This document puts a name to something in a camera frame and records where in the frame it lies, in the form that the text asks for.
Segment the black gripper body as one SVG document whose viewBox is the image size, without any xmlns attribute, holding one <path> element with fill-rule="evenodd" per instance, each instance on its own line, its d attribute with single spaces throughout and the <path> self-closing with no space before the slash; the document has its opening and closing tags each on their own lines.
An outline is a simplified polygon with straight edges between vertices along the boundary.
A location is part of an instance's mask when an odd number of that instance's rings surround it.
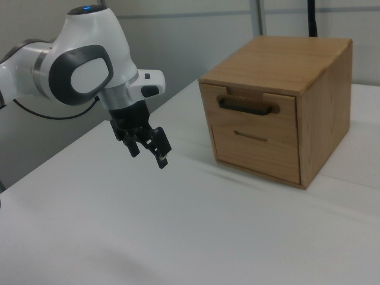
<svg viewBox="0 0 380 285">
<path fill-rule="evenodd" d="M 122 141 L 126 134 L 148 140 L 150 113 L 144 100 L 122 109 L 109 110 L 109 113 L 112 117 L 110 124 L 118 141 Z"/>
</svg>

